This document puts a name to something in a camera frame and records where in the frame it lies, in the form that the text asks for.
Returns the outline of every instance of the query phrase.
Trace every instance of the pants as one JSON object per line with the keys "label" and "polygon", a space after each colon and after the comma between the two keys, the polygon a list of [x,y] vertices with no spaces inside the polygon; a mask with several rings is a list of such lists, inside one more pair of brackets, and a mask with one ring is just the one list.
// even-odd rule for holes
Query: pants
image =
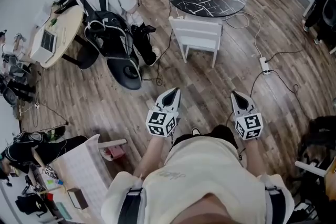
{"label": "pants", "polygon": [[310,145],[336,149],[336,116],[318,117],[309,124],[309,134],[302,138],[298,151],[300,158]]}
{"label": "pants", "polygon": [[329,30],[329,26],[323,20],[323,8],[326,4],[327,0],[317,0],[316,5],[312,13],[309,15],[308,19],[304,26],[311,27],[320,21],[320,30],[318,32],[317,39],[323,40],[326,38],[326,35]]}
{"label": "pants", "polygon": [[175,140],[173,147],[176,146],[179,142],[182,142],[184,140],[187,140],[189,138],[193,138],[196,136],[208,136],[208,137],[223,139],[233,144],[235,148],[238,148],[237,143],[235,141],[235,137],[233,136],[233,133],[231,132],[230,128],[224,125],[218,125],[209,134],[204,134],[204,135],[184,134]]}
{"label": "pants", "polygon": [[141,26],[132,25],[132,35],[135,47],[141,54],[146,65],[150,66],[155,62],[156,54],[152,52],[152,45],[148,39],[148,35],[143,31],[145,26],[145,24]]}
{"label": "pants", "polygon": [[44,164],[48,165],[57,157],[69,152],[73,148],[83,144],[87,138],[82,135],[75,136],[58,143],[40,144],[36,149],[37,154],[41,157]]}
{"label": "pants", "polygon": [[30,97],[29,95],[25,94],[22,91],[26,91],[26,92],[34,92],[34,88],[30,87],[29,85],[24,85],[21,83],[18,83],[16,81],[11,80],[8,84],[7,87],[9,87],[14,93],[15,95],[26,102],[32,102],[33,97]]}

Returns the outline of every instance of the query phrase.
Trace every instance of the shoe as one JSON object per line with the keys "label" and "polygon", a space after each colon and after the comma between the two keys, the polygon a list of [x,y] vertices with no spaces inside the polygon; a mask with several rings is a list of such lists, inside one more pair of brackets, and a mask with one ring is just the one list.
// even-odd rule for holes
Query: shoe
{"label": "shoe", "polygon": [[314,39],[314,42],[315,42],[315,44],[316,44],[316,45],[319,45],[319,44],[321,43],[321,41],[320,41],[320,40],[318,40],[317,38],[316,38],[316,39]]}
{"label": "shoe", "polygon": [[152,67],[156,63],[156,61],[159,60],[159,58],[161,57],[161,50],[158,47],[153,47],[152,52],[155,53],[156,59],[155,59],[154,63],[149,65],[149,67]]}
{"label": "shoe", "polygon": [[196,135],[201,135],[201,132],[199,131],[199,129],[193,128],[192,131],[191,131],[191,134],[193,136],[196,136]]}

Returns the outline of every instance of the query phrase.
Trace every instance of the sneaker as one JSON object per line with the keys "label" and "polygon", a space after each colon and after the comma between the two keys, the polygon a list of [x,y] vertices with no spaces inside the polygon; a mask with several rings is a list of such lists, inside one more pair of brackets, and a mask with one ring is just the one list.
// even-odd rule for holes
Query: sneaker
{"label": "sneaker", "polygon": [[314,39],[314,42],[315,42],[315,44],[316,44],[316,45],[319,45],[319,44],[321,43],[321,41],[320,41],[320,40],[318,40],[317,38],[316,38],[316,39]]}
{"label": "sneaker", "polygon": [[149,65],[149,67],[152,67],[156,63],[156,61],[159,60],[159,58],[161,57],[161,50],[158,47],[153,47],[152,52],[155,53],[156,59],[155,59],[154,63]]}
{"label": "sneaker", "polygon": [[191,134],[196,136],[196,135],[201,135],[201,132],[199,131],[199,129],[193,128],[192,131],[191,131]]}

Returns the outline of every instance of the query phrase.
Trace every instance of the beige t-shirt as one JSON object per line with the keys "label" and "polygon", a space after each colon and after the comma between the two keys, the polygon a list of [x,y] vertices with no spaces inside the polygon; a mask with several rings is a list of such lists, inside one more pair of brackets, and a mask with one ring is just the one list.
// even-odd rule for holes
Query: beige t-shirt
{"label": "beige t-shirt", "polygon": [[[270,178],[290,197],[280,176]],[[113,180],[101,208],[106,224],[118,223],[125,193],[137,180],[126,172]],[[172,148],[164,166],[144,180],[143,187],[147,199],[144,224],[170,224],[208,193],[217,196],[235,221],[265,223],[264,183],[242,167],[236,149],[221,139],[194,137],[180,142]]]}

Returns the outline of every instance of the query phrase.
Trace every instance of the white table top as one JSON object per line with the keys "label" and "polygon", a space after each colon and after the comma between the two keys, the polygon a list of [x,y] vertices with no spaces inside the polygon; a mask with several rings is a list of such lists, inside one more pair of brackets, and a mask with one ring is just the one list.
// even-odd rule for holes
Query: white table top
{"label": "white table top", "polygon": [[57,22],[49,27],[50,21],[57,17],[52,10],[51,17],[46,22],[47,29],[57,34],[56,49],[54,55],[46,62],[41,63],[44,68],[54,65],[72,44],[83,20],[83,11],[79,6],[74,6],[57,17]]}
{"label": "white table top", "polygon": [[[64,188],[52,190],[54,202],[63,203],[72,219],[67,220],[77,223],[104,224],[100,217],[100,208],[105,195],[112,183],[106,165],[98,150],[99,134],[88,139],[84,144],[57,158],[52,163],[58,177],[64,182]],[[50,177],[42,174],[43,181],[48,189],[59,185],[48,184]],[[73,206],[67,190],[81,189],[89,207],[81,210]]]}

